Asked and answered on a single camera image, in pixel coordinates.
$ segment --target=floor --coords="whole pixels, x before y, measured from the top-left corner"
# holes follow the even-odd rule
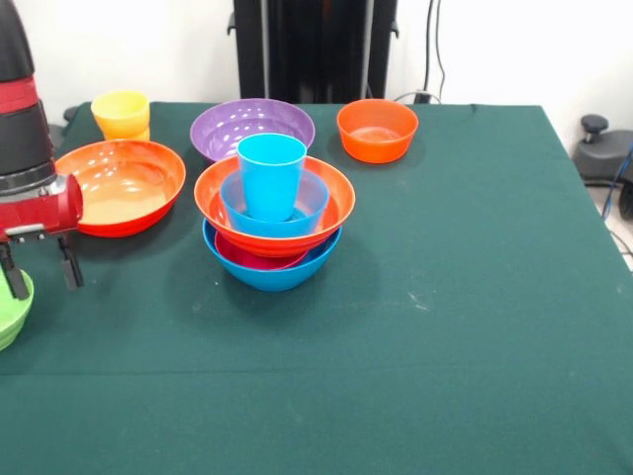
[[[595,207],[599,213],[602,213],[602,207],[608,194],[608,188],[588,188],[589,194],[593,198]],[[611,203],[611,212],[606,219],[606,227],[611,231],[611,236],[615,241],[618,249],[622,252],[622,258],[629,266],[629,269],[633,272],[633,223],[625,222],[620,217],[620,211],[617,203],[619,200],[619,190],[613,191],[613,198]]]

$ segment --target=table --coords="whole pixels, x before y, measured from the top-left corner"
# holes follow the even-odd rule
[[[615,474],[633,468],[633,286],[537,107],[417,106],[400,162],[313,156],[357,205],[325,268],[281,294],[201,237],[189,143],[205,104],[152,104],[187,183],[136,237],[19,247],[33,311],[0,353],[7,474]],[[82,106],[64,149],[100,137]]]

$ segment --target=white wall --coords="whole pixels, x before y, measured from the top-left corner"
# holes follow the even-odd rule
[[[16,0],[52,122],[99,92],[153,100],[239,95],[231,0]],[[427,2],[399,0],[387,96],[421,86]],[[567,148],[587,112],[633,128],[633,2],[443,0],[448,103],[541,104]],[[437,68],[430,89],[436,92]]]

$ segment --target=purple bowl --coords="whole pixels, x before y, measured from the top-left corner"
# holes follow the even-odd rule
[[[315,123],[303,110],[274,99],[224,102],[203,112],[191,126],[194,147],[210,161],[237,155],[237,144],[254,134],[272,132],[312,145]]]

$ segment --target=plastic bowl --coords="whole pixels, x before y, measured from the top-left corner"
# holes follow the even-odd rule
[[[418,119],[414,111],[385,99],[361,99],[336,116],[343,148],[368,163],[388,163],[407,153]]]
[[[288,257],[264,257],[262,255],[251,254],[250,252],[230,243],[220,233],[216,233],[216,250],[226,260],[242,267],[257,270],[285,269],[301,262],[308,252]]]
[[[302,109],[274,99],[225,102],[203,112],[191,126],[191,143],[210,161],[237,154],[243,138],[263,133],[285,134],[306,147],[315,139],[315,123]]]
[[[78,229],[101,238],[135,235],[171,209],[185,183],[178,154],[156,142],[96,142],[74,150],[56,164],[74,174],[83,195]]]
[[[312,249],[302,264],[281,270],[249,269],[248,267],[243,267],[226,260],[218,253],[218,250],[214,246],[216,233],[217,231],[213,228],[213,226],[211,226],[209,222],[204,221],[202,234],[205,242],[228,273],[237,280],[241,280],[245,284],[248,284],[256,289],[266,292],[282,292],[304,283],[322,268],[336,247],[336,244],[340,239],[342,229],[339,228],[324,243]]]
[[[7,281],[0,274],[0,351],[15,341],[33,305],[33,280],[24,270],[22,275],[29,290],[29,297],[26,300],[14,299]]]
[[[318,175],[329,190],[329,201],[323,216],[315,230],[306,236],[254,236],[236,231],[230,225],[220,189],[226,178],[239,170],[236,156],[219,161],[202,172],[194,188],[196,204],[212,226],[238,247],[253,254],[271,257],[298,254],[318,246],[340,228],[354,209],[356,201],[352,184],[332,165],[307,156],[305,169]]]
[[[267,238],[294,238],[309,235],[317,227],[329,199],[327,185],[323,180],[311,171],[304,171],[293,216],[285,222],[268,223],[248,216],[239,171],[228,176],[222,185],[221,193],[228,220],[235,230]]]

